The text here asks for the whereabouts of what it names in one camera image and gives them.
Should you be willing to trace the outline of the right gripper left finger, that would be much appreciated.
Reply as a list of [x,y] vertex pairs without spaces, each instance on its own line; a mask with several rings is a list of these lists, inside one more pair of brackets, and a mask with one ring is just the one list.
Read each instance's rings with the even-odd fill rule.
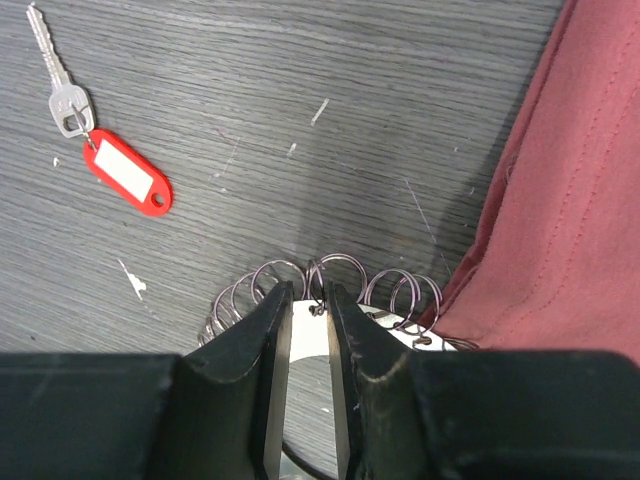
[[5,479],[275,479],[293,286],[186,356],[1,358]]

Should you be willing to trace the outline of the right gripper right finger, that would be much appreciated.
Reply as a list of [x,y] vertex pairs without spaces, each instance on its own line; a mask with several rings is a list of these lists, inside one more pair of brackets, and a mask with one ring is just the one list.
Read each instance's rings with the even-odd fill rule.
[[343,479],[635,479],[639,369],[606,351],[416,351],[325,290]]

